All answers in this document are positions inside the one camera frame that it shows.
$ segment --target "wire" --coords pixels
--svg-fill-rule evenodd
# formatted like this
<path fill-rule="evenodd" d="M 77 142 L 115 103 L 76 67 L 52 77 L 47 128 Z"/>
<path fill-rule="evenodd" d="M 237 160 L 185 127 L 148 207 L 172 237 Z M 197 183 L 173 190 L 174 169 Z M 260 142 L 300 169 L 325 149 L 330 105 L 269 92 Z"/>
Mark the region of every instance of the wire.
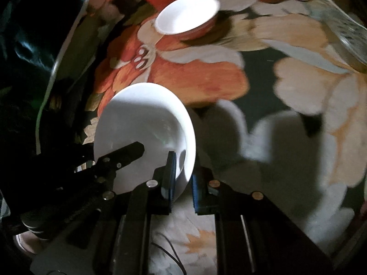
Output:
<path fill-rule="evenodd" d="M 183 275 L 187 275 L 187 272 L 185 270 L 185 267 L 184 267 L 183 263 L 181 262 L 180 258 L 178 257 L 177 252 L 174 249 L 171 241 L 165 235 L 163 235 L 161 233 L 158 233 L 158 234 L 161 235 L 163 238 L 166 239 L 166 241 L 170 245 L 170 247 L 171 247 L 171 249 L 172 249 L 172 251 L 175 254 L 175 256 L 176 256 L 177 259 L 172 254 L 170 254 L 166 249 L 164 249 L 162 246 L 159 246 L 157 243 L 151 242 L 151 244 L 154 245 L 155 247 L 159 248 L 160 250 L 162 250 L 165 254 L 167 254 L 180 267 Z"/>

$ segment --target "white bowl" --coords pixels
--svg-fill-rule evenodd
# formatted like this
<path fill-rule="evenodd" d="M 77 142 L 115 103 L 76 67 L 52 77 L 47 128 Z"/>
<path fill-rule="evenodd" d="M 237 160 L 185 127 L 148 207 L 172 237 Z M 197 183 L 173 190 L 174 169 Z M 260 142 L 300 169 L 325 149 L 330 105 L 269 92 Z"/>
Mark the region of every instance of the white bowl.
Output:
<path fill-rule="evenodd" d="M 159 13 L 155 28 L 165 35 L 184 33 L 205 24 L 219 9 L 219 0 L 176 0 Z"/>
<path fill-rule="evenodd" d="M 195 133 L 185 106 L 171 91 L 154 83 L 137 83 L 118 94 L 104 108 L 94 140 L 95 161 L 111 151 L 139 141 L 141 158 L 116 173 L 116 194 L 133 190 L 164 166 L 168 151 L 177 154 L 176 199 L 190 180 L 196 156 Z"/>

